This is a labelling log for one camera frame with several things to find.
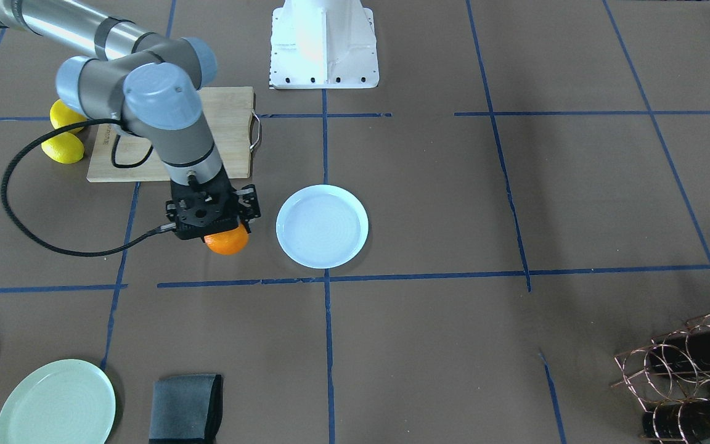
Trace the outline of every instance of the dark gray towel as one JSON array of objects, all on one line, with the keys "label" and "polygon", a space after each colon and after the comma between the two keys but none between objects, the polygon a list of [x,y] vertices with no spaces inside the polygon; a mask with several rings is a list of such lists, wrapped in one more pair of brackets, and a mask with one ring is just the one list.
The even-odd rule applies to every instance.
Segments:
[{"label": "dark gray towel", "polygon": [[184,374],[155,383],[150,444],[209,444],[221,426],[223,377]]}]

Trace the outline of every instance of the metal handle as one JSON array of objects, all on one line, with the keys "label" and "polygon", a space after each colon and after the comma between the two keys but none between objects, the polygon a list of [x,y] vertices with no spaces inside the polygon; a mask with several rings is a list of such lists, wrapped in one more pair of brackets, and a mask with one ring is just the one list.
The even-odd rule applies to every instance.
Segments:
[{"label": "metal handle", "polygon": [[256,140],[251,142],[249,149],[251,152],[254,152],[254,148],[262,141],[262,121],[259,120],[259,116],[256,115],[254,110],[251,110],[251,115],[256,119]]}]

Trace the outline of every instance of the plate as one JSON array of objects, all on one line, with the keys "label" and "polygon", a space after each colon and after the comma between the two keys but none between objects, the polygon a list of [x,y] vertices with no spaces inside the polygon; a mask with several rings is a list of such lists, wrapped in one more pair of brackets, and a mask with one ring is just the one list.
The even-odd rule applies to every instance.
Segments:
[{"label": "plate", "polygon": [[294,261],[313,269],[330,269],[361,251],[369,235],[369,219],[360,200],[346,189],[313,185],[284,202],[275,233]]},{"label": "plate", "polygon": [[96,366],[61,360],[20,382],[0,413],[0,444],[104,444],[115,415],[111,382]]}]

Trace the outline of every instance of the black cable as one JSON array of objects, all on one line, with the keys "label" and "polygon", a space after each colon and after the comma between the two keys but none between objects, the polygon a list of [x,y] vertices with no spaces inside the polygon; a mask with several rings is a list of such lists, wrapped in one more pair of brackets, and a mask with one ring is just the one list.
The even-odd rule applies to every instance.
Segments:
[{"label": "black cable", "polygon": [[79,123],[71,123],[70,125],[63,126],[59,129],[55,129],[54,131],[51,131],[48,134],[44,134],[40,136],[39,138],[36,138],[34,141],[32,141],[30,144],[27,146],[23,147],[18,154],[15,155],[14,158],[10,161],[9,165],[7,166],[7,169],[5,169],[5,174],[2,177],[2,186],[0,187],[0,198],[2,199],[2,205],[5,208],[5,213],[7,213],[7,216],[9,217],[10,220],[15,224],[18,229],[26,235],[29,239],[37,242],[37,244],[42,245],[42,247],[47,248],[48,250],[54,251],[55,253],[61,253],[62,255],[68,255],[68,256],[80,256],[82,258],[94,258],[96,256],[108,256],[108,255],[113,255],[114,253],[119,253],[122,250],[127,250],[133,245],[138,244],[139,242],[143,241],[146,238],[149,238],[150,236],[157,235],[159,233],[166,233],[167,231],[172,230],[172,227],[169,225],[161,225],[160,227],[153,228],[150,231],[147,231],[143,235],[139,236],[138,238],[128,242],[125,245],[122,245],[121,247],[113,248],[111,250],[105,250],[105,251],[75,251],[75,250],[65,250],[64,248],[59,248],[59,247],[54,247],[54,245],[48,244],[48,242],[40,239],[29,231],[28,228],[26,228],[25,225],[18,219],[18,217],[15,215],[15,213],[12,213],[12,208],[9,205],[9,199],[7,196],[7,191],[9,188],[9,180],[10,177],[12,176],[12,172],[15,171],[16,166],[18,163],[25,157],[27,154],[32,149],[37,148],[42,144],[43,142],[47,141],[50,138],[56,137],[60,134],[66,133],[70,130],[75,130],[76,128],[85,128],[87,126],[93,126],[93,125],[100,125],[102,123],[111,123],[115,125],[121,124],[121,121],[115,120],[113,118],[96,118],[93,120],[87,120],[87,121],[79,121]]},{"label": "black cable", "polygon": [[144,159],[139,160],[136,163],[117,163],[116,162],[116,147],[119,146],[119,138],[120,135],[117,134],[115,138],[113,138],[113,144],[111,146],[111,165],[114,168],[120,168],[120,169],[127,169],[127,168],[136,168],[141,165],[144,165],[144,162],[147,161],[147,159],[150,158],[150,154],[152,154],[152,145],[150,145],[150,149],[147,150],[147,154],[144,155]]}]

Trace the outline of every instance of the cutting board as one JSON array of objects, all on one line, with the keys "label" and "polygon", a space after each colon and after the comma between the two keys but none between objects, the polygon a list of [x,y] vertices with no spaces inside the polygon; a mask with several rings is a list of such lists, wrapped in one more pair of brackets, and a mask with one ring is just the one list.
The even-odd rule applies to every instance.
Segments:
[{"label": "cutting board", "polygon": [[[251,175],[251,119],[254,90],[250,86],[202,88],[199,92],[205,117],[210,125],[226,174],[231,179]],[[89,182],[158,182],[169,180],[169,174],[158,154],[136,168],[121,169],[111,165],[111,146],[116,132],[110,125],[98,126],[95,146],[87,171]],[[123,136],[116,147],[117,163],[136,163],[150,148],[146,138]]]}]

